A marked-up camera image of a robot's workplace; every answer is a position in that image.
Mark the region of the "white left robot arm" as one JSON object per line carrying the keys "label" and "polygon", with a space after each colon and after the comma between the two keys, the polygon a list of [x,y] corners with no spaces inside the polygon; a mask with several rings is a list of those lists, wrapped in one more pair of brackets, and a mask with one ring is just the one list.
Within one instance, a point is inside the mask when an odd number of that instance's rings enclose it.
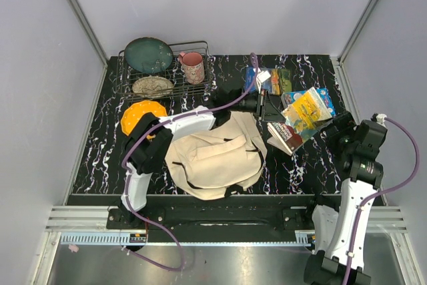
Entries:
{"label": "white left robot arm", "polygon": [[172,116],[131,106],[122,119],[128,139],[121,221],[131,229],[143,224],[148,186],[162,166],[178,188],[200,200],[244,193],[259,180],[268,154],[259,119],[285,120],[267,91],[221,90]]}

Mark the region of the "pink patterned mug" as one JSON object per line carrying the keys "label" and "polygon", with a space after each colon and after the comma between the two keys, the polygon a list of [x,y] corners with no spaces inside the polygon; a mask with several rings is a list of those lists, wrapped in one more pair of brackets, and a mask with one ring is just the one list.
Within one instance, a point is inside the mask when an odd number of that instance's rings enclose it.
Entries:
{"label": "pink patterned mug", "polygon": [[197,52],[181,52],[178,55],[178,60],[181,63],[185,78],[188,83],[195,85],[204,80],[204,64],[203,56]]}

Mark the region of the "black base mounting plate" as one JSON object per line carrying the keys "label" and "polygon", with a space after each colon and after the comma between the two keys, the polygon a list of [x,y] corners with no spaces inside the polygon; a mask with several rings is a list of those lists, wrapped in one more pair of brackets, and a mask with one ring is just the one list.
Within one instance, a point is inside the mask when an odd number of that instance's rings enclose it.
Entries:
{"label": "black base mounting plate", "polygon": [[152,224],[136,218],[123,205],[110,208],[107,229],[142,230],[154,238],[202,240],[291,240],[297,230],[314,227],[312,212],[317,205],[339,207],[338,196],[240,195],[203,201],[192,196],[150,195],[139,214]]}

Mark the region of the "cream canvas student bag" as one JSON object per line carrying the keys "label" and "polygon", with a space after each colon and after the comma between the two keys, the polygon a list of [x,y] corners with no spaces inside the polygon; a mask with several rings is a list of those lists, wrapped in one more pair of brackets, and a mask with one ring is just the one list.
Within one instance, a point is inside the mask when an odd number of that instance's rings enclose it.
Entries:
{"label": "cream canvas student bag", "polygon": [[254,185],[267,153],[254,116],[233,111],[223,125],[172,142],[165,162],[177,187],[198,199],[216,200]]}

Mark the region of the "dark green plate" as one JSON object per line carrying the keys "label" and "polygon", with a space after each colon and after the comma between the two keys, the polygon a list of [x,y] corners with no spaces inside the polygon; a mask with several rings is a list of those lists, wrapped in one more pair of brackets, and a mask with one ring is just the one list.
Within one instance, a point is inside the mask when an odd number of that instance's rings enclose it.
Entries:
{"label": "dark green plate", "polygon": [[124,51],[127,64],[145,74],[165,71],[173,61],[171,47],[160,39],[142,37],[127,44]]}

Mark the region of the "Animal Farm paperback book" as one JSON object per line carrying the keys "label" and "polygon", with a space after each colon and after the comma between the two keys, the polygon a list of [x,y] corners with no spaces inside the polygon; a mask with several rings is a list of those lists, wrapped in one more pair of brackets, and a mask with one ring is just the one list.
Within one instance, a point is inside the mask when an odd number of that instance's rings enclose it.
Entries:
{"label": "Animal Farm paperback book", "polygon": [[[262,72],[268,72],[270,77],[262,83],[262,89],[269,92],[270,95],[281,95],[283,93],[292,91],[292,71],[287,68],[262,68]],[[246,83],[245,90],[247,90],[255,76],[253,67],[246,67]],[[250,89],[250,92],[257,91],[257,85]]]}

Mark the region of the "beige patterned plate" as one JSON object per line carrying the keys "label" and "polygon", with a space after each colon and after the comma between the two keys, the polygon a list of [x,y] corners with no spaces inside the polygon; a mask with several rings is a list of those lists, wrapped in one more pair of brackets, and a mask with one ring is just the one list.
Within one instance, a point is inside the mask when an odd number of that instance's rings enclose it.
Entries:
{"label": "beige patterned plate", "polygon": [[132,91],[144,98],[159,98],[172,93],[173,83],[159,76],[142,77],[132,85]]}

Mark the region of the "aluminium frame rail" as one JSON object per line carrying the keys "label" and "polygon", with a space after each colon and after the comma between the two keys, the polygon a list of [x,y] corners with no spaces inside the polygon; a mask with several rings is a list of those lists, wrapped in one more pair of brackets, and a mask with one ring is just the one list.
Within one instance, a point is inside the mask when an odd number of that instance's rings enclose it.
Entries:
{"label": "aluminium frame rail", "polygon": [[103,65],[107,65],[109,58],[107,57],[105,50],[102,48],[102,45],[98,40],[88,18],[86,17],[86,14],[84,13],[81,4],[78,0],[67,0],[67,2],[72,12],[75,14],[87,40],[91,44],[99,60],[102,62]]}

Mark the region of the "yellow picture book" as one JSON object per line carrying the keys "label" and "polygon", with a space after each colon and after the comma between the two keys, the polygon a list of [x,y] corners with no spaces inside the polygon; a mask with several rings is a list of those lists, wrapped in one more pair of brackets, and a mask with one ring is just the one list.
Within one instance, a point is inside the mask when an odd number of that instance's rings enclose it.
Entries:
{"label": "yellow picture book", "polygon": [[326,88],[310,88],[281,94],[285,122],[267,123],[267,142],[289,156],[310,140],[332,119],[335,109]]}

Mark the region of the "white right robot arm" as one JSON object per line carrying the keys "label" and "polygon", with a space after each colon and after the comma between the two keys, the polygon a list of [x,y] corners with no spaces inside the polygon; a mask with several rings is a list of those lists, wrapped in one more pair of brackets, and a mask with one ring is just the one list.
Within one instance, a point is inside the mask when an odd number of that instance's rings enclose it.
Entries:
{"label": "white right robot arm", "polygon": [[364,241],[370,210],[384,175],[377,162],[387,129],[376,121],[356,123],[348,111],[325,121],[321,133],[342,178],[339,204],[318,196],[303,212],[315,230],[314,251],[304,270],[306,284],[370,284],[364,271]]}

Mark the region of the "orange dotted plate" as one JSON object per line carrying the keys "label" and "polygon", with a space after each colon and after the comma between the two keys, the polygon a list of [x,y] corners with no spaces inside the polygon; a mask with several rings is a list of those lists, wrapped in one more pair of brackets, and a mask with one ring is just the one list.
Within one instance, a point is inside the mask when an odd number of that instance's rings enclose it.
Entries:
{"label": "orange dotted plate", "polygon": [[141,118],[147,113],[152,113],[156,117],[167,116],[166,108],[156,101],[144,100],[133,103],[124,111],[121,118],[120,124],[122,132],[126,136],[129,136]]}

